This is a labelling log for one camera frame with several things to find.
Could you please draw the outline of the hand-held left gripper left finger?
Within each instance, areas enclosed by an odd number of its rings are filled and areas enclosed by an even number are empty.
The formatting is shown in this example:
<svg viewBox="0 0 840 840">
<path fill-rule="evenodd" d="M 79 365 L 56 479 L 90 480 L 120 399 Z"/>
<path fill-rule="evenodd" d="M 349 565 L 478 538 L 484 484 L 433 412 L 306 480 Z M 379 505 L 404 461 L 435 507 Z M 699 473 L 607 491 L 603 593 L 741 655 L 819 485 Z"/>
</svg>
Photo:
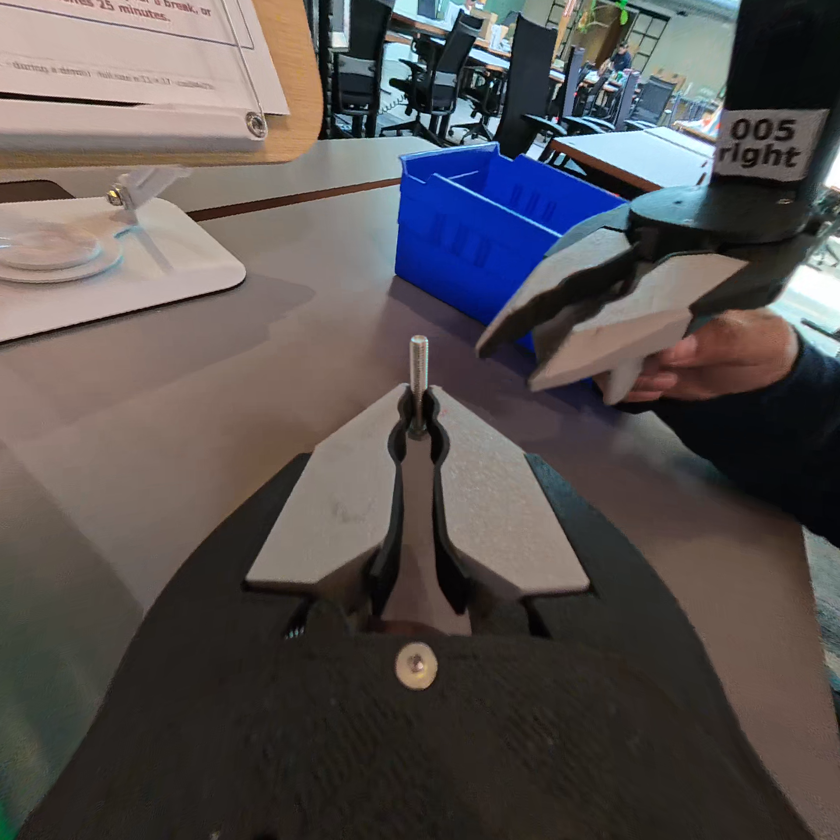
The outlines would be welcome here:
<svg viewBox="0 0 840 840">
<path fill-rule="evenodd" d="M 315 447 L 247 572 L 248 588 L 383 613 L 401 564 L 411 407 L 409 385 L 399 384 Z"/>
</svg>

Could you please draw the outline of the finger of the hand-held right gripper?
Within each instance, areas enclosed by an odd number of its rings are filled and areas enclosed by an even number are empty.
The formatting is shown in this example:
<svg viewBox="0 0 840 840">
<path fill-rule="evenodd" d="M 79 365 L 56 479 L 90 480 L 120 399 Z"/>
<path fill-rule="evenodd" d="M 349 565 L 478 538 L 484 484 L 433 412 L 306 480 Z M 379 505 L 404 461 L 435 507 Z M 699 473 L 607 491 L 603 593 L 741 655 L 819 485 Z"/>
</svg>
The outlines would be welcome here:
<svg viewBox="0 0 840 840">
<path fill-rule="evenodd" d="M 561 314 L 601 306 L 635 276 L 638 246 L 600 227 L 543 259 L 486 327 L 476 354 L 486 358 Z"/>
<path fill-rule="evenodd" d="M 748 263 L 719 255 L 674 255 L 635 289 L 575 326 L 531 374 L 533 392 L 605 374 L 603 401 L 623 402 L 646 359 L 675 345 L 692 320 L 690 307 Z"/>
</svg>

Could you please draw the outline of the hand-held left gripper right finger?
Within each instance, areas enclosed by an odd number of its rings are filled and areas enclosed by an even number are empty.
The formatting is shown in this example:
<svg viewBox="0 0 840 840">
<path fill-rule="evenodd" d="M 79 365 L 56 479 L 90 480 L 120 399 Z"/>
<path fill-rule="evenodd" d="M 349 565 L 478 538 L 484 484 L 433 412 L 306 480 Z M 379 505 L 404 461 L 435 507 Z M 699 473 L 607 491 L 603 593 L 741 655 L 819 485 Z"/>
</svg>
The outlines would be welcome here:
<svg viewBox="0 0 840 840">
<path fill-rule="evenodd" d="M 437 582 L 454 611 L 586 592 L 590 578 L 523 449 L 439 386 L 423 410 Z"/>
</svg>

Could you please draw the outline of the silver threaded bolt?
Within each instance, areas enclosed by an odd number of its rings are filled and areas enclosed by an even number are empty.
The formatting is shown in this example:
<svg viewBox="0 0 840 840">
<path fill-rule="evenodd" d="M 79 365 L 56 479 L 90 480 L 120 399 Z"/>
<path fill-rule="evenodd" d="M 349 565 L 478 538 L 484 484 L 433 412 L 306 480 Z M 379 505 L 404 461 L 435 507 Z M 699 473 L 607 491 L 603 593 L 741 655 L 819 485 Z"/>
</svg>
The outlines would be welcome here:
<svg viewBox="0 0 840 840">
<path fill-rule="evenodd" d="M 416 334 L 409 342 L 409 387 L 412 397 L 412 415 L 408 434 L 419 441 L 426 435 L 424 398 L 427 391 L 428 339 Z"/>
</svg>

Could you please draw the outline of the person's right forearm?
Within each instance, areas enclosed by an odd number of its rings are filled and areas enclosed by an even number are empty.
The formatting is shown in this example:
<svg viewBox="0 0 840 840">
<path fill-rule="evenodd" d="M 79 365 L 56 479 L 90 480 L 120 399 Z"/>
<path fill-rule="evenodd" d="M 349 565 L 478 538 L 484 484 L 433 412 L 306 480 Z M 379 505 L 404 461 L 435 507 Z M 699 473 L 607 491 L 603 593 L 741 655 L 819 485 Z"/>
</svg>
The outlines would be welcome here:
<svg viewBox="0 0 840 840">
<path fill-rule="evenodd" d="M 792 371 L 756 392 L 617 409 L 652 412 L 733 485 L 838 548 L 839 363 L 799 337 Z"/>
</svg>

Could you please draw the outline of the person's right hand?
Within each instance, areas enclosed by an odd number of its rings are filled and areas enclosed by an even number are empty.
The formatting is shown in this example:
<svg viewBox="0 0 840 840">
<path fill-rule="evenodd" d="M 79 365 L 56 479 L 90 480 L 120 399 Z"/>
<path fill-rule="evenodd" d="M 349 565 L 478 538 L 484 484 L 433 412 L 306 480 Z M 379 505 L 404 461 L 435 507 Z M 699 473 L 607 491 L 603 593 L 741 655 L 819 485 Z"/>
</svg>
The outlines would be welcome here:
<svg viewBox="0 0 840 840">
<path fill-rule="evenodd" d="M 703 402 L 756 392 L 783 380 L 800 349 L 797 331 L 772 311 L 725 311 L 649 357 L 624 402 Z"/>
</svg>

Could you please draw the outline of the blue plastic bin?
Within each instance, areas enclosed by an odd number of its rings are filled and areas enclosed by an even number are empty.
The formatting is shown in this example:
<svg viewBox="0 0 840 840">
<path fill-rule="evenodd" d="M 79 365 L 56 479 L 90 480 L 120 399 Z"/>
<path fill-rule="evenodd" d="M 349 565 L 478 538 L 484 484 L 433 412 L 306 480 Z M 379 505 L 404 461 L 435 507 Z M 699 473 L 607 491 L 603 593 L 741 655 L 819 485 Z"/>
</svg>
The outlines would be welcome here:
<svg viewBox="0 0 840 840">
<path fill-rule="evenodd" d="M 395 275 L 483 326 L 563 235 L 627 204 L 496 143 L 401 163 Z"/>
</svg>

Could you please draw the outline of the white topped desk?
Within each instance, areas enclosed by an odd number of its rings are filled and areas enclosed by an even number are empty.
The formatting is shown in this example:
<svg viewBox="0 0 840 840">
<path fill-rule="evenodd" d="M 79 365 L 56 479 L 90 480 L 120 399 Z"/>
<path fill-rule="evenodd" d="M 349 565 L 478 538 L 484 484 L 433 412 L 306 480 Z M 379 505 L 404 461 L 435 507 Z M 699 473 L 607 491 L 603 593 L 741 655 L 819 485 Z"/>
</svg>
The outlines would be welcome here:
<svg viewBox="0 0 840 840">
<path fill-rule="evenodd" d="M 713 144 L 670 128 L 561 137 L 547 150 L 644 193 L 708 183 L 715 154 Z"/>
</svg>

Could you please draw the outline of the black office chair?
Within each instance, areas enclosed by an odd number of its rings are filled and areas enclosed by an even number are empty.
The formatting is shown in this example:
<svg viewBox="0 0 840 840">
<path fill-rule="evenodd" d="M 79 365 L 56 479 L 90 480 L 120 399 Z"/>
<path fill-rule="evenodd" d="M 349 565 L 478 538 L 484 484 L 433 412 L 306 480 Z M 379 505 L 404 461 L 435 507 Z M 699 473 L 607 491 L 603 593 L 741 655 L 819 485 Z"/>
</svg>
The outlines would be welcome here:
<svg viewBox="0 0 840 840">
<path fill-rule="evenodd" d="M 385 37 L 393 1 L 351 1 L 347 49 L 334 55 L 331 139 L 373 138 L 381 106 Z"/>
<path fill-rule="evenodd" d="M 408 59 L 408 78 L 392 78 L 388 85 L 401 92 L 406 100 L 407 122 L 385 126 L 379 136 L 388 133 L 400 136 L 408 131 L 438 147 L 448 146 L 445 134 L 448 121 L 459 98 L 461 77 L 480 33 L 481 22 L 465 9 L 460 9 L 442 45 L 432 44 L 431 53 L 422 64 Z"/>
<path fill-rule="evenodd" d="M 505 99 L 494 135 L 499 153 L 514 160 L 531 148 L 553 89 L 550 76 L 557 30 L 519 15 L 512 41 Z"/>
</svg>

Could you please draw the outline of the wooden instruction board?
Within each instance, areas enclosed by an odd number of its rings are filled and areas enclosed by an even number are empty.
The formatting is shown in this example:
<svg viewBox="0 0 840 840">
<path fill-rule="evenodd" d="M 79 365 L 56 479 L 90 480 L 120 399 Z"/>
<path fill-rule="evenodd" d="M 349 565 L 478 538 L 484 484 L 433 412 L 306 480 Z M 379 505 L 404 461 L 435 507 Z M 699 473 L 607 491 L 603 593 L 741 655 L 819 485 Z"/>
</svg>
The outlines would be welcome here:
<svg viewBox="0 0 840 840">
<path fill-rule="evenodd" d="M 302 2 L 252 2 L 280 84 L 287 98 L 287 116 L 269 115 L 268 134 L 258 149 L 232 151 L 83 151 L 58 153 L 1 152 L 3 170 L 69 169 L 142 165 L 203 167 L 272 165 L 297 159 L 318 137 L 322 92 L 308 18 Z"/>
</svg>

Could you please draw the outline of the printed instruction sheet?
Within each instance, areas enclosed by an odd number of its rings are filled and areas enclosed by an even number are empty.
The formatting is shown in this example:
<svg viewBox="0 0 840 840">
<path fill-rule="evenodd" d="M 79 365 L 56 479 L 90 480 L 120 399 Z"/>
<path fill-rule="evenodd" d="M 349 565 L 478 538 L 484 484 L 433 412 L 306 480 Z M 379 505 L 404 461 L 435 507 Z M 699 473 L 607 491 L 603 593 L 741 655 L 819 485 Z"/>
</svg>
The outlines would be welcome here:
<svg viewBox="0 0 840 840">
<path fill-rule="evenodd" d="M 285 92 L 252 2 L 2 1 L 2 152 L 258 149 Z"/>
</svg>

